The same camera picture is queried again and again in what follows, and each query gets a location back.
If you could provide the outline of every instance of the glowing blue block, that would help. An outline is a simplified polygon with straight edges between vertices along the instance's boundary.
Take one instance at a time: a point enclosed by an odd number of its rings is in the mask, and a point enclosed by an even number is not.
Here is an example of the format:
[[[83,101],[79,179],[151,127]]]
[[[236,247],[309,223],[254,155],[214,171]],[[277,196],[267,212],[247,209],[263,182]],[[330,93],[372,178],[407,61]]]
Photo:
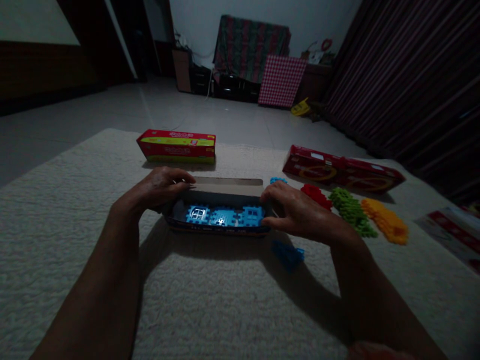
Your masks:
[[[208,225],[210,209],[206,205],[192,205],[188,209],[185,221],[190,224]]]
[[[238,219],[238,226],[259,227],[265,216],[265,210],[261,206],[244,206],[243,212]]]
[[[210,214],[210,225],[231,226],[237,225],[238,214],[230,207],[219,206]]]

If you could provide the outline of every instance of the red plaid cloth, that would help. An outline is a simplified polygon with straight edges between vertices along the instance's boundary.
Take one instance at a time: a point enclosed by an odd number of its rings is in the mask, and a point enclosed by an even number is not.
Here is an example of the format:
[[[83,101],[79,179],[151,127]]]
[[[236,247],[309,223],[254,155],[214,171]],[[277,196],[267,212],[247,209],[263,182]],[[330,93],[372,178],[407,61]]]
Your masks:
[[[301,58],[268,55],[258,103],[291,108],[306,66]]]

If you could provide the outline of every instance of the hand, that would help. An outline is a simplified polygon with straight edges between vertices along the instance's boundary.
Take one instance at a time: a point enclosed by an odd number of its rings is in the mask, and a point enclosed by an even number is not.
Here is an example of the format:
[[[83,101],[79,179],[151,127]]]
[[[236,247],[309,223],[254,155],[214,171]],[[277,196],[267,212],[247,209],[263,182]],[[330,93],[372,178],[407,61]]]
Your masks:
[[[275,212],[282,217],[265,217],[262,225],[329,246],[362,241],[353,227],[341,217],[283,181],[267,186],[260,201],[269,199]]]
[[[195,178],[185,170],[156,167],[142,181],[127,191],[114,206],[144,212],[173,200],[194,184]]]

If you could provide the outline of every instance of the blue puzzle piece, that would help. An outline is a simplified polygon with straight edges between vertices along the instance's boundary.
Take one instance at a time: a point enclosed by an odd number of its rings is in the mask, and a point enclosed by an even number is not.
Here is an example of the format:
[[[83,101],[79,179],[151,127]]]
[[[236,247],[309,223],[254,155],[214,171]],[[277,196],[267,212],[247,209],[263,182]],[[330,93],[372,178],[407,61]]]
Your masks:
[[[219,206],[213,209],[210,214],[210,225],[235,226],[238,214],[230,207]]]
[[[265,216],[265,210],[261,206],[244,206],[239,216],[238,226],[259,227]]]
[[[295,248],[294,246],[284,244],[277,240],[272,241],[271,251],[289,273],[293,273],[297,266],[305,259],[305,251],[303,249]]]
[[[283,181],[285,184],[288,184],[287,180],[285,180],[283,177],[272,177],[270,179],[270,184],[273,184],[276,181]]]
[[[190,224],[208,225],[210,209],[206,205],[191,205],[185,216],[185,221]]]

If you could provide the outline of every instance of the yellow building block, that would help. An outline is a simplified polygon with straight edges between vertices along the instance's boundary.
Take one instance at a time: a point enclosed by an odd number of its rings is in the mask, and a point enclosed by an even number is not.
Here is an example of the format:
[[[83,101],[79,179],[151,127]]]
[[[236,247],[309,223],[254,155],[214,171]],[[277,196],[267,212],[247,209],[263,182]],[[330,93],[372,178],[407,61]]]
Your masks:
[[[388,210],[380,201],[365,198],[361,201],[365,214],[376,223],[387,240],[394,244],[406,245],[409,228],[393,211]]]

